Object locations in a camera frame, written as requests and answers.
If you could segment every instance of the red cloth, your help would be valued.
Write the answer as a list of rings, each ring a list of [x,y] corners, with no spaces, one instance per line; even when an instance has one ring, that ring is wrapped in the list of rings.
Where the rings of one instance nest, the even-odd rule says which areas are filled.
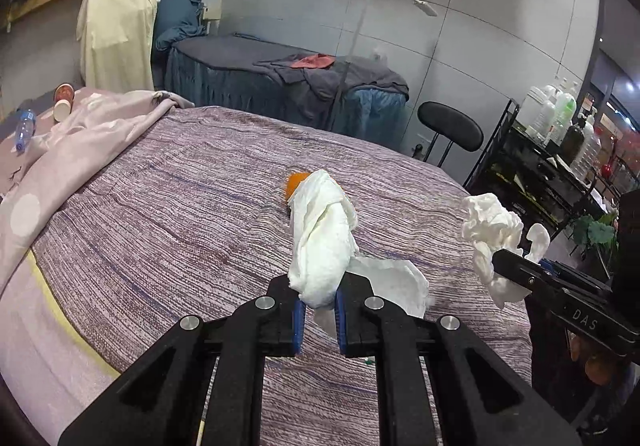
[[[335,57],[327,54],[312,54],[291,64],[292,69],[324,69],[335,62]]]

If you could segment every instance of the white polka dot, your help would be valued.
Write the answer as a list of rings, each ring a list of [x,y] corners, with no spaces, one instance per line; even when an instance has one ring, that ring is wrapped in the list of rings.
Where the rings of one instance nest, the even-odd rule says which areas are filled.
[[[20,197],[11,212],[11,230],[17,237],[26,237],[40,220],[40,201],[32,193]]]

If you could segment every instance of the white cloth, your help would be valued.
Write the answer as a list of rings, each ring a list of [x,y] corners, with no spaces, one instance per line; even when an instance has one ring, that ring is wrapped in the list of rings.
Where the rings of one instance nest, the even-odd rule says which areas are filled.
[[[353,257],[347,271],[368,278],[374,295],[392,301],[409,316],[424,317],[429,301],[429,281],[412,261]]]
[[[466,209],[466,218],[462,224],[462,237],[475,248],[474,270],[489,290],[494,303],[502,309],[505,302],[523,300],[531,293],[530,290],[494,273],[492,264],[494,252],[499,249],[508,249],[522,256],[523,249],[517,247],[523,227],[520,217],[507,211],[492,193],[466,197],[463,208]],[[532,244],[525,258],[538,263],[549,247],[549,233],[542,224],[533,224],[527,233],[527,240]]]
[[[76,38],[88,87],[112,92],[154,90],[151,45],[156,0],[82,0]]]
[[[335,291],[358,251],[351,235],[358,224],[356,210],[325,170],[301,182],[289,206],[293,230],[289,285],[312,309],[333,306]]]

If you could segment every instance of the crumpled tissue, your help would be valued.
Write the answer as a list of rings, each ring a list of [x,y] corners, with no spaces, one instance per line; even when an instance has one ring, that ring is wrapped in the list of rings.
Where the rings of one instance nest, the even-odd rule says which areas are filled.
[[[367,277],[373,293],[407,314],[423,317],[430,302],[429,282],[411,261],[356,257],[351,230],[358,218],[342,188],[324,170],[313,172],[289,198],[293,258],[289,285],[315,309],[314,320],[335,336],[335,292],[345,271]]]
[[[522,236],[523,224],[514,212],[507,211],[492,193],[466,197],[463,200],[466,210],[462,224],[462,237],[470,241],[475,248],[474,270],[498,308],[505,302],[523,300],[531,292],[529,289],[511,282],[494,272],[492,257],[499,249],[508,249],[522,256],[523,249],[518,248]],[[531,241],[531,251],[525,257],[538,263],[549,247],[549,233],[542,224],[533,224],[527,233]]]
[[[358,216],[340,185],[325,170],[316,170],[289,198],[293,258],[289,285],[312,309],[332,306],[358,245],[351,235]]]
[[[392,301],[409,316],[422,318],[433,304],[429,281],[412,261],[351,257],[347,271],[369,279],[374,295]],[[333,307],[317,308],[314,321],[327,334],[336,337]]]

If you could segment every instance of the metal screw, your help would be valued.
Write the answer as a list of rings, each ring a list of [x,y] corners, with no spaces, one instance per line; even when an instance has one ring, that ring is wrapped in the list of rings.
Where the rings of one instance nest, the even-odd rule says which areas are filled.
[[[447,315],[440,318],[440,325],[448,331],[455,331],[460,328],[460,320],[455,316]]]
[[[369,309],[377,311],[385,306],[385,301],[378,296],[369,296],[369,298],[364,301],[364,305],[365,307],[369,307]]]
[[[274,305],[276,305],[276,301],[271,298],[271,296],[260,296],[260,298],[255,301],[255,306],[258,309],[270,309]]]
[[[180,327],[186,331],[192,331],[200,325],[200,320],[197,316],[185,316],[180,320]]]

